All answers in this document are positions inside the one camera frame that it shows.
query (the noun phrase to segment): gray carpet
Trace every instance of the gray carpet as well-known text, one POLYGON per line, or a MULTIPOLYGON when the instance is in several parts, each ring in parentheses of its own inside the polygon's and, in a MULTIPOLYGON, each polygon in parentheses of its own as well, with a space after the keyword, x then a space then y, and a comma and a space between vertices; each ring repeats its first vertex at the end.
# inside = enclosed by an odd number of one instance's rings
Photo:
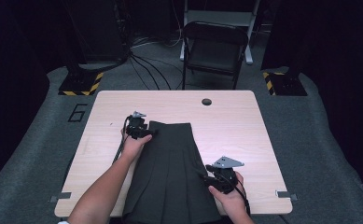
MULTIPOLYGON (((297 223, 361 223, 363 224, 363 186, 357 173, 346 162, 342 151, 328 129, 325 109, 316 86, 306 76, 300 80, 307 97, 270 96, 260 71, 267 36, 261 35, 252 49, 254 64, 242 67, 238 90, 256 94, 272 145, 288 191, 299 199, 293 211, 284 215, 291 224, 297 223)), ((135 55, 151 61, 175 89, 182 68, 180 44, 166 47, 149 44, 133 48, 135 55)), ((105 64, 91 64, 100 67, 105 64)), ((156 87, 145 69, 134 63, 141 78, 151 90, 156 87)), ((161 90, 167 86, 154 69, 147 65, 161 90)), ((286 71, 280 68, 275 71, 286 71)), ((48 74, 50 89, 34 122, 15 153, 0 173, 0 223, 57 223, 55 203, 50 196, 61 192, 67 166, 76 152, 89 117, 95 95, 60 96, 58 88, 66 76, 59 68, 48 74), (67 122, 76 104, 86 113, 81 122, 67 122)), ((200 90, 204 74, 188 79, 190 90, 200 90)), ((231 82, 219 77, 209 83, 213 89, 230 89, 231 82)), ((105 72, 98 91, 146 90, 130 61, 105 72)), ((256 223, 285 223, 279 216, 253 216, 256 223)))

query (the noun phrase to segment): human hand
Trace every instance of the human hand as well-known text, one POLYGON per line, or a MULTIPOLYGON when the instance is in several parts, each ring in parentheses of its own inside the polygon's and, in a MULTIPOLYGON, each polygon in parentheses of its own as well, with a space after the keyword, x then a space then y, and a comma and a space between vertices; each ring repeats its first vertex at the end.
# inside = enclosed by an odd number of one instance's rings
MULTIPOLYGON (((239 172, 235 171, 235 174, 237 176, 237 179, 239 180, 238 184, 236 185, 236 188, 238 188, 241 192, 244 192, 243 186, 241 184, 243 183, 244 179, 239 174, 239 172)), ((222 203, 222 207, 224 208, 225 212, 230 217, 230 219, 233 221, 233 223, 250 223, 250 222, 244 222, 245 220, 252 222, 252 220, 245 211, 244 199, 236 189, 234 189, 229 194, 224 194, 218 191, 213 186, 209 186, 208 189, 213 194, 213 196, 216 197, 222 203)))
POLYGON ((120 158, 127 159, 129 162, 134 161, 137 155, 140 153, 144 144, 149 142, 152 139, 152 135, 149 134, 143 138, 133 139, 127 134, 123 136, 123 150, 120 158))

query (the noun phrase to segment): black curtain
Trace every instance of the black curtain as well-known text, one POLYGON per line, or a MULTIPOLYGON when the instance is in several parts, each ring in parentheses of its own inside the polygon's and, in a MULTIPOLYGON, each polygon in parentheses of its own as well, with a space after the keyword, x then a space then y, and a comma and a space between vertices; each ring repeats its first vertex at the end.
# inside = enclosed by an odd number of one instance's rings
POLYGON ((283 0, 261 69, 290 67, 303 54, 301 72, 316 84, 329 128, 363 182, 363 0, 283 0))
POLYGON ((84 63, 61 0, 0 0, 0 171, 45 100, 47 73, 64 66, 55 27, 84 63))

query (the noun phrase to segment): chair backrest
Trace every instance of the chair backrest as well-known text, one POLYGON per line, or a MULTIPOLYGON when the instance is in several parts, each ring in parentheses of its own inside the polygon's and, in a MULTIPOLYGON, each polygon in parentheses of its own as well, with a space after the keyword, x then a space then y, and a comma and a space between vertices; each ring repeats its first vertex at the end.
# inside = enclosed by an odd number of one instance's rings
POLYGON ((237 27, 206 21, 192 21, 183 29, 184 41, 187 39, 204 39, 247 46, 247 33, 237 27))

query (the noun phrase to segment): wooden table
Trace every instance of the wooden table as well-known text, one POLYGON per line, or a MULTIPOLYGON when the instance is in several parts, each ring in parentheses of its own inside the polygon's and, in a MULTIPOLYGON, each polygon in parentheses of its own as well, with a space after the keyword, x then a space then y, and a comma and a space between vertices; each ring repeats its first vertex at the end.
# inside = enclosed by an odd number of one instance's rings
MULTIPOLYGON (((101 91, 98 93, 76 156, 59 199, 57 217, 68 217, 85 190, 108 169, 120 143, 120 129, 133 111, 147 114, 146 123, 190 122, 204 164, 221 156, 244 163, 234 170, 244 177, 244 187, 252 214, 287 214, 289 198, 278 198, 276 191, 286 185, 274 155, 269 135, 252 91, 101 91), (203 105, 208 98, 211 105, 203 105)), ((120 192, 111 217, 122 214, 135 164, 120 192)), ((218 209, 224 214, 217 202, 218 209)))

